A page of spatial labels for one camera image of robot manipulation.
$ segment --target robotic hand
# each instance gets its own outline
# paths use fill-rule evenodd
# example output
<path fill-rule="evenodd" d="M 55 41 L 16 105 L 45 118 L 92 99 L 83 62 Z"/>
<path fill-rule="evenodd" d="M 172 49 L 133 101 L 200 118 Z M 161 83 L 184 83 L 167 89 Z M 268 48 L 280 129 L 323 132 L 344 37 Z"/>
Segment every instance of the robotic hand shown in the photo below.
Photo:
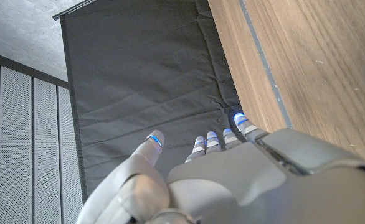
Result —
<path fill-rule="evenodd" d="M 77 223 L 365 223 L 365 161 L 290 129 L 268 133 L 243 114 L 199 136 L 166 181 L 153 167 L 164 137 L 146 141 L 95 189 Z"/>

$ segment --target wooden panel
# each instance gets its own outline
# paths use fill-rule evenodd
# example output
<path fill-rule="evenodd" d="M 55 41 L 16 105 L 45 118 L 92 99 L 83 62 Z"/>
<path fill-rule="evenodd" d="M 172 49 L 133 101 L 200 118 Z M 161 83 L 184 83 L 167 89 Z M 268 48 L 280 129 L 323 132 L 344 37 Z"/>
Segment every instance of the wooden panel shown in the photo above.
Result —
<path fill-rule="evenodd" d="M 245 5 L 294 129 L 365 158 L 365 1 Z"/>
<path fill-rule="evenodd" d="M 267 131 L 285 128 L 238 1 L 209 0 L 209 5 L 245 115 Z"/>
<path fill-rule="evenodd" d="M 209 0 L 244 111 L 271 131 L 283 120 L 239 1 L 293 128 L 365 158 L 365 1 Z M 253 99 L 258 91 L 266 97 Z M 270 111 L 277 117 L 263 119 Z"/>

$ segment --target gray wall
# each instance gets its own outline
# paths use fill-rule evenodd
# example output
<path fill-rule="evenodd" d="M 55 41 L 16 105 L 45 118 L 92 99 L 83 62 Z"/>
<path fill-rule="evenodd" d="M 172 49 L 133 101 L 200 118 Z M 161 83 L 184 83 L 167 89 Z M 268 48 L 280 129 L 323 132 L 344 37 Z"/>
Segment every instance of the gray wall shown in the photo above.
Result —
<path fill-rule="evenodd" d="M 75 223 L 81 207 L 69 91 L 0 67 L 0 223 Z"/>
<path fill-rule="evenodd" d="M 0 55 L 67 81 L 60 22 L 52 16 L 83 0 L 1 0 Z"/>

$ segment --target black curtain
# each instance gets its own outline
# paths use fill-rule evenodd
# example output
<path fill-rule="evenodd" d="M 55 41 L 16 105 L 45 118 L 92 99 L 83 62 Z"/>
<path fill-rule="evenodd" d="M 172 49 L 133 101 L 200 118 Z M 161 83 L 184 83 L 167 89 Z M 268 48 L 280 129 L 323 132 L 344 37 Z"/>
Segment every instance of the black curtain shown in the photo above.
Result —
<path fill-rule="evenodd" d="M 222 141 L 240 106 L 206 0 L 97 0 L 61 20 L 88 194 L 154 129 L 164 178 L 198 135 Z"/>

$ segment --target metal rod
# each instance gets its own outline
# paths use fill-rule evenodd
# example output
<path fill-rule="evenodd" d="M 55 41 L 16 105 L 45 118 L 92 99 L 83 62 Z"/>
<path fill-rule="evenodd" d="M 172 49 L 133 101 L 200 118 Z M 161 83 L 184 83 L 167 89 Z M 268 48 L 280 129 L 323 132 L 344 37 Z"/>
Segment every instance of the metal rod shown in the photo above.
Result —
<path fill-rule="evenodd" d="M 74 12 L 74 11 L 76 11 L 77 9 L 80 9 L 81 7 L 84 7 L 84 6 L 86 6 L 86 5 L 88 5 L 88 4 L 91 4 L 91 3 L 95 2 L 95 1 L 96 1 L 96 0 L 84 0 L 84 1 L 82 1 L 82 2 L 78 3 L 78 4 L 74 5 L 74 6 L 72 6 L 72 7 L 68 8 L 68 9 L 66 9 L 66 10 L 65 10 L 65 11 L 63 11 L 63 12 L 60 12 L 60 13 L 58 13 L 58 14 L 56 14 L 56 15 L 52 16 L 52 18 L 56 21 L 56 20 L 58 20 L 58 19 L 59 19 L 59 17 L 60 17 L 60 16 L 65 15 L 65 14 L 68 14 L 68 13 L 71 13 L 71 12 Z"/>

